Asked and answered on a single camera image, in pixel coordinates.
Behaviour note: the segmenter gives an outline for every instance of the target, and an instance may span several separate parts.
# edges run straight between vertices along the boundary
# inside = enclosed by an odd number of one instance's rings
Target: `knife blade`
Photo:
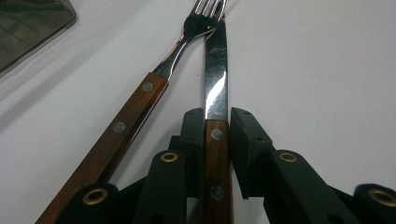
[[[233,223],[225,21],[205,40],[205,168],[202,223]]]

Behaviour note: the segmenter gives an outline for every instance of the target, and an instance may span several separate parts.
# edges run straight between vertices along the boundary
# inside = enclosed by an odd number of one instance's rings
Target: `white surface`
[[[0,223],[35,222],[138,83],[176,43],[194,0],[72,0],[77,23],[0,79]],[[396,189],[396,2],[230,1],[229,106],[255,115],[278,149],[302,154],[330,185]],[[146,175],[203,106],[203,40],[111,182]],[[267,223],[262,199],[235,224]]]

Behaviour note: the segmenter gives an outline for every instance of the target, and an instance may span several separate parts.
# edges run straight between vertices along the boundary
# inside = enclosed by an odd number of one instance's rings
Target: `fork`
[[[166,90],[181,54],[196,37],[216,29],[222,19],[226,2],[227,0],[197,1],[184,22],[183,35],[176,45],[153,72],[146,75],[38,219],[37,224],[54,223],[76,192],[96,182],[107,182]]]
[[[183,35],[153,73],[169,80],[184,49],[190,42],[196,37],[206,35],[216,29],[226,3],[227,0],[198,0],[190,16],[184,22]]]

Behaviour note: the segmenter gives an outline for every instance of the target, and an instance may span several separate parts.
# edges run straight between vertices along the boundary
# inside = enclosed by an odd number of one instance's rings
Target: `brown wooden handle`
[[[230,163],[228,122],[207,120],[205,122],[204,198],[201,203],[201,223],[233,223]]]
[[[77,191],[112,176],[167,86],[166,78],[145,77],[36,223],[55,223]]]

